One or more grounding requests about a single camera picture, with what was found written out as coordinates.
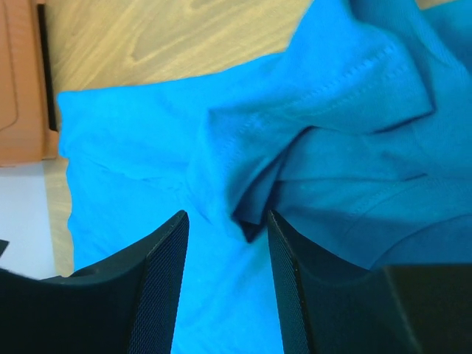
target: clothing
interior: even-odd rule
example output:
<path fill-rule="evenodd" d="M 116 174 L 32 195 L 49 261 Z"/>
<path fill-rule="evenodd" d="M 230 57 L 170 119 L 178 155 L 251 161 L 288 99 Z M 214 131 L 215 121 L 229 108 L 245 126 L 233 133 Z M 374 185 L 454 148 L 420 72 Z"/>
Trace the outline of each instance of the clothing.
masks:
<path fill-rule="evenodd" d="M 185 209 L 173 353 L 275 354 L 268 208 L 365 268 L 472 261 L 471 13 L 316 0 L 283 53 L 59 94 L 75 267 Z"/>

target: brown box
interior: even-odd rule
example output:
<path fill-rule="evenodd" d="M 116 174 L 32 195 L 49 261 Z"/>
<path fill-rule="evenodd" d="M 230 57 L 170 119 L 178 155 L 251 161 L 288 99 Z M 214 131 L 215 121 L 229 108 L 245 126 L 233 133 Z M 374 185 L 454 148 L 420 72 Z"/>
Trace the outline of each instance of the brown box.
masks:
<path fill-rule="evenodd" d="M 57 155 L 44 1 L 0 0 L 0 167 Z"/>

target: white surface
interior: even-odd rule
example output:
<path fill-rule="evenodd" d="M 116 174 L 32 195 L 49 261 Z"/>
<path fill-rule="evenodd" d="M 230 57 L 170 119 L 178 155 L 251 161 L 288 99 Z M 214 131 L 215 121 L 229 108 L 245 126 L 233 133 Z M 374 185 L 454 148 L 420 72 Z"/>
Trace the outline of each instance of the white surface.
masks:
<path fill-rule="evenodd" d="M 42 164 L 0 168 L 0 268 L 27 277 L 56 275 Z"/>

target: crumpled garment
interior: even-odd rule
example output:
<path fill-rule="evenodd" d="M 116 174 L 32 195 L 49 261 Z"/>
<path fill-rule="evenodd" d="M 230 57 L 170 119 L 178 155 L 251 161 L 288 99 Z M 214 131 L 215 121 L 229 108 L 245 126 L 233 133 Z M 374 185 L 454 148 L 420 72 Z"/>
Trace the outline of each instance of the crumpled garment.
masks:
<path fill-rule="evenodd" d="M 173 353 L 275 354 L 267 209 L 364 268 L 472 261 L 471 14 L 316 0 L 283 53 L 59 94 L 75 268 L 185 209 Z"/>

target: table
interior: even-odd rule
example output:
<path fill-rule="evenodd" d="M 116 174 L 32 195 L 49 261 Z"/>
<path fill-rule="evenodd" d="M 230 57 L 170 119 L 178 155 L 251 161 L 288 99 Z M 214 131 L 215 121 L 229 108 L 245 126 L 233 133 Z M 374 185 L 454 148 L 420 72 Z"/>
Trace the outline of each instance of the table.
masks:
<path fill-rule="evenodd" d="M 429 7 L 445 1 L 417 2 Z M 54 90 L 157 83 L 218 72 L 282 51 L 310 3 L 47 0 Z M 44 162 L 56 269 L 62 275 L 73 269 L 66 167 L 62 158 Z"/>

